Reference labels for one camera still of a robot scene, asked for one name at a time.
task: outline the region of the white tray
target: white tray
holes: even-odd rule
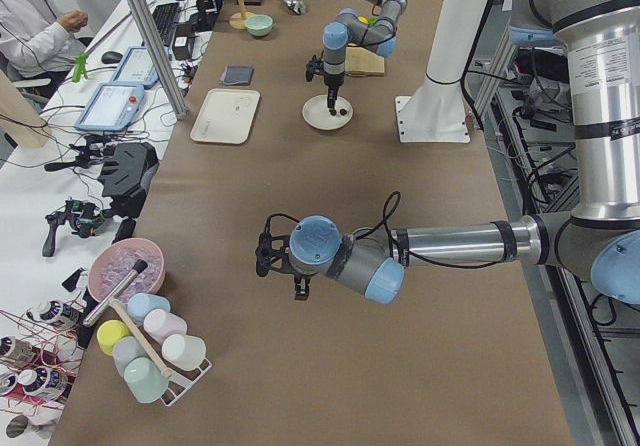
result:
[[[191,129],[191,139],[205,143],[244,143],[259,101],[257,91],[212,89]]]

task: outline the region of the white desk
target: white desk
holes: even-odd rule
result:
[[[171,2],[173,0],[155,0],[156,4]],[[195,12],[190,8],[191,2],[183,2],[184,18]],[[96,40],[102,34],[116,24],[129,11],[125,0],[111,14]],[[193,62],[197,62],[204,52],[211,33],[198,35],[195,46]],[[47,108],[43,118],[48,119],[52,125],[52,135],[57,142],[52,140],[40,149],[28,149],[18,147],[9,158],[10,163],[0,169],[0,266],[3,271],[4,281],[0,286],[2,302],[0,310],[8,311],[15,315],[23,314],[28,308],[35,306],[40,301],[59,299],[63,301],[73,300],[78,292],[68,293],[61,283],[79,267],[88,270],[93,260],[113,241],[118,228],[119,220],[108,221],[99,234],[88,239],[81,239],[71,235],[71,228],[64,225],[58,228],[56,252],[51,258],[42,257],[42,246],[47,237],[48,225],[45,215],[64,205],[65,199],[73,197],[79,200],[89,200],[100,206],[109,206],[110,199],[102,198],[102,185],[95,179],[101,166],[93,166],[89,169],[76,169],[85,176],[80,178],[71,169],[58,172],[45,172],[42,164],[51,161],[71,161],[76,152],[67,151],[68,144],[79,141],[81,134],[73,128],[82,109],[57,108],[66,105],[85,105],[98,84],[109,81],[116,65],[108,70],[97,70],[107,65],[101,63],[101,56],[106,51],[118,51],[124,53],[129,46],[140,45],[142,38],[132,18],[126,20],[116,29],[90,55],[87,61],[89,80],[82,79],[79,83],[67,82],[56,93]],[[179,67],[181,62],[173,61],[172,65]],[[145,99],[140,111],[134,119],[132,126],[128,128],[128,140],[148,141],[156,148],[161,159],[166,149],[166,144],[171,137],[171,132],[176,118],[167,101],[164,90],[158,83],[145,93]],[[87,279],[83,276],[79,287],[86,287]],[[6,317],[0,316],[0,336],[18,335],[17,326]],[[7,407],[5,399],[0,399],[0,409]],[[45,421],[58,416],[59,411],[40,408],[38,419]],[[0,444],[9,441],[5,436],[5,428],[12,414],[0,412]],[[40,439],[34,434],[26,434],[10,441],[13,446],[38,446],[46,444],[47,440]]]

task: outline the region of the keyboard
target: keyboard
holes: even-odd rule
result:
[[[179,3],[159,4],[152,13],[153,21],[156,23],[156,28],[158,29],[158,33],[160,33],[162,43],[166,47],[171,47],[171,43],[173,42],[173,35],[177,24],[176,16],[179,7]]]

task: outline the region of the person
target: person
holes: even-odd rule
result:
[[[74,33],[87,21],[83,11],[58,13],[51,0],[0,0],[0,53],[23,78],[51,79],[39,89],[51,97],[85,50]]]

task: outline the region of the white plate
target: white plate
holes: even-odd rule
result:
[[[347,114],[342,116],[340,110],[345,109]],[[314,96],[309,101],[304,103],[302,107],[302,117],[316,129],[322,131],[333,131],[334,129],[340,129],[349,122],[353,116],[353,108],[346,99],[338,96],[336,100],[336,111],[338,113],[332,116],[327,108],[327,95],[321,94]]]
[[[191,139],[205,143],[244,143],[259,101],[257,91],[212,89],[198,112]]]

